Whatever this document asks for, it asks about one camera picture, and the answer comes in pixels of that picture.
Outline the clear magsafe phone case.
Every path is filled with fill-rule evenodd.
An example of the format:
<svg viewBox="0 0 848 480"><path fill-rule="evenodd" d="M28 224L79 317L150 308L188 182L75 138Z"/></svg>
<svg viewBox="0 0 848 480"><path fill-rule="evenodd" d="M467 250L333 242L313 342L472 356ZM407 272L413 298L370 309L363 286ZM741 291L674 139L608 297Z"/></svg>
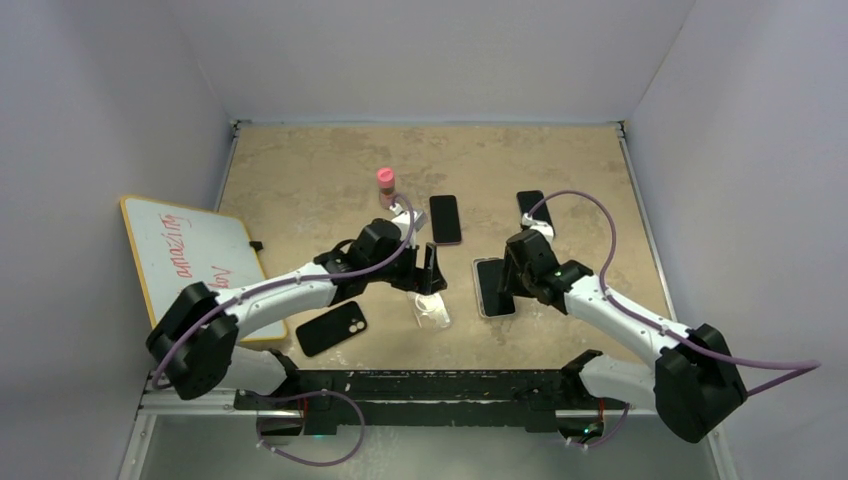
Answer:
<svg viewBox="0 0 848 480"><path fill-rule="evenodd" d="M408 292L407 298L421 329L442 330L452 326L452 320L440 293L423 295Z"/></svg>

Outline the purple edged smartphone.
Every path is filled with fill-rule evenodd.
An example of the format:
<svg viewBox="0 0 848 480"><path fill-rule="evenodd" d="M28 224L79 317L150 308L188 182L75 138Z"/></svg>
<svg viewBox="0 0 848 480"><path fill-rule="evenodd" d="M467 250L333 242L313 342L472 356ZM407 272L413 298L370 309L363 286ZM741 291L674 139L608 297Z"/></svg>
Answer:
<svg viewBox="0 0 848 480"><path fill-rule="evenodd" d="M454 195L429 197L433 241L438 245L458 245L462 242L457 198Z"/></svg>

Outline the beige cased smartphone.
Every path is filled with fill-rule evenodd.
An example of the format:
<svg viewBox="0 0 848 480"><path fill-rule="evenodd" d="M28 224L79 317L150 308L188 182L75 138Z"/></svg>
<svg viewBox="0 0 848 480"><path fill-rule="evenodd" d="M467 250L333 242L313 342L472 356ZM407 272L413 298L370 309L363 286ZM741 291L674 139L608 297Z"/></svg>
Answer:
<svg viewBox="0 0 848 480"><path fill-rule="evenodd" d="M513 298L499 290L503 267L502 258L479 258L472 261L478 311L484 319L511 316L516 313Z"/></svg>

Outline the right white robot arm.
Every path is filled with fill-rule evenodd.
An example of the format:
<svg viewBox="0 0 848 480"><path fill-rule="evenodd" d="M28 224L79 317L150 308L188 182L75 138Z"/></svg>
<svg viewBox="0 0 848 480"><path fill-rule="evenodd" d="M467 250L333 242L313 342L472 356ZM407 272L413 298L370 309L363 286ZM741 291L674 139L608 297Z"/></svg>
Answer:
<svg viewBox="0 0 848 480"><path fill-rule="evenodd" d="M637 357L617 360L588 350L563 369L561 392L576 407L612 399L655 412L678 438L697 443L742 406L749 395L723 335L670 321L629 299L616 300L599 275L569 260L561 263L537 230L510 237L501 291L532 298L595 327Z"/></svg>

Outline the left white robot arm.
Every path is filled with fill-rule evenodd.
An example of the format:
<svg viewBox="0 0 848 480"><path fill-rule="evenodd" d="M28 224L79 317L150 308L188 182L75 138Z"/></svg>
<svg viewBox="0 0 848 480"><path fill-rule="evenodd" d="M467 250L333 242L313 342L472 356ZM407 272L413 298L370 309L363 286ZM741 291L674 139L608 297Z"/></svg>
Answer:
<svg viewBox="0 0 848 480"><path fill-rule="evenodd" d="M434 243L427 243L423 265L416 264L417 230L407 214L375 219L356 238L287 274L231 289L203 282L184 287L145 341L156 361L153 388L173 388L193 400L230 383L259 393L272 408L289 407L298 395L290 367L277 354L243 349L239 342L292 315L359 296L371 283L420 295L445 290Z"/></svg>

